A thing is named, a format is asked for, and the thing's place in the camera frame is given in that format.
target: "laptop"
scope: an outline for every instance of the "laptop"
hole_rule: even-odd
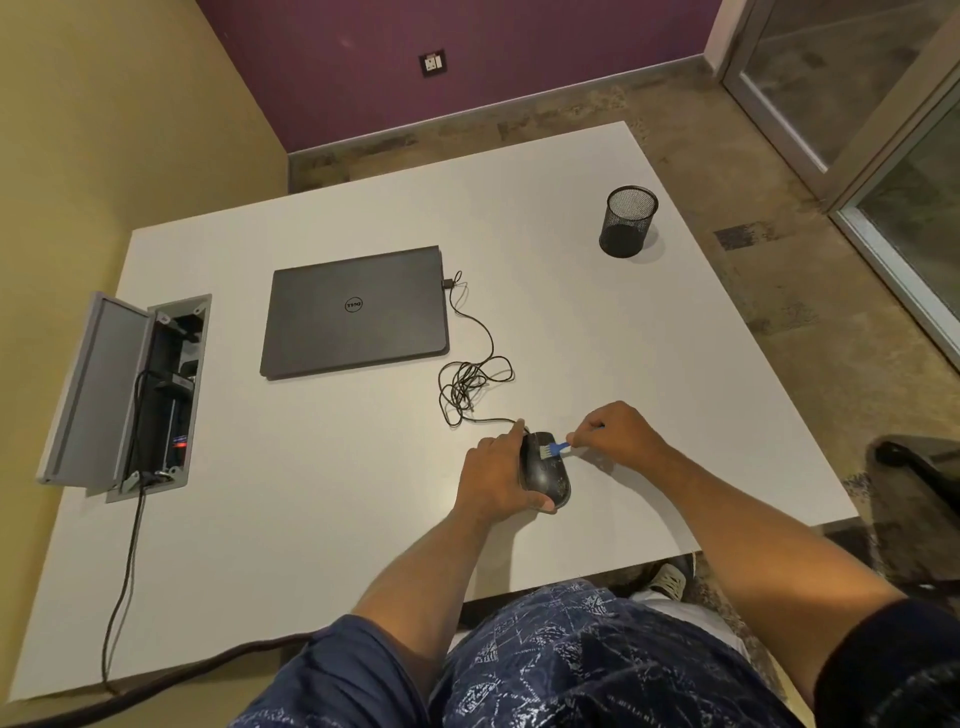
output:
[[[440,248],[274,271],[260,374],[283,379],[449,351]]]

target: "electrical outlet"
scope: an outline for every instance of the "electrical outlet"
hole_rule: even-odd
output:
[[[420,56],[420,73],[423,74],[423,78],[446,73],[446,53],[443,48]]]

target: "blue brush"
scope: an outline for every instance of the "blue brush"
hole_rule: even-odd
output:
[[[600,425],[596,429],[603,429],[603,426]],[[540,446],[540,460],[546,460],[549,457],[559,457],[560,453],[569,447],[569,443],[550,443],[549,445],[542,445]]]

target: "computer mouse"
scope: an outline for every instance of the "computer mouse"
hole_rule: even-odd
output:
[[[528,491],[537,491],[561,508],[570,500],[570,478],[560,456],[540,457],[540,447],[555,443],[550,432],[530,432],[520,446],[520,483]]]

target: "shoe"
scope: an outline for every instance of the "shoe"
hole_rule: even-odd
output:
[[[693,586],[696,575],[696,561],[692,553],[667,559],[647,584],[647,589],[662,594],[674,601],[683,601]]]

